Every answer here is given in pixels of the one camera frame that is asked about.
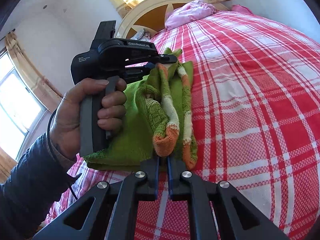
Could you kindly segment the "left forearm dark sleeve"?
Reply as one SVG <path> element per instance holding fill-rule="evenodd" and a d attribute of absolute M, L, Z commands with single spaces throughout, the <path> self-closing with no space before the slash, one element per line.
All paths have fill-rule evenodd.
<path fill-rule="evenodd" d="M 35 140 L 1 184 L 1 239 L 28 239 L 36 232 L 76 182 L 67 173 L 75 162 L 76 155 L 67 156 L 47 134 Z"/>

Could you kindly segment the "person left hand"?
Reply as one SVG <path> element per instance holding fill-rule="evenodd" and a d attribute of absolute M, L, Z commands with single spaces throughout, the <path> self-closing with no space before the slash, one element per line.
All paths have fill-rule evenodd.
<path fill-rule="evenodd" d="M 88 95 L 105 91 L 107 80 L 83 79 L 70 89 L 63 97 L 55 116 L 50 139 L 58 151 L 66 158 L 74 159 L 80 151 L 80 103 Z M 116 91 L 104 96 L 101 100 L 102 108 L 97 113 L 97 124 L 100 128 L 117 133 L 123 124 L 122 118 L 126 109 L 126 82 L 118 79 Z"/>

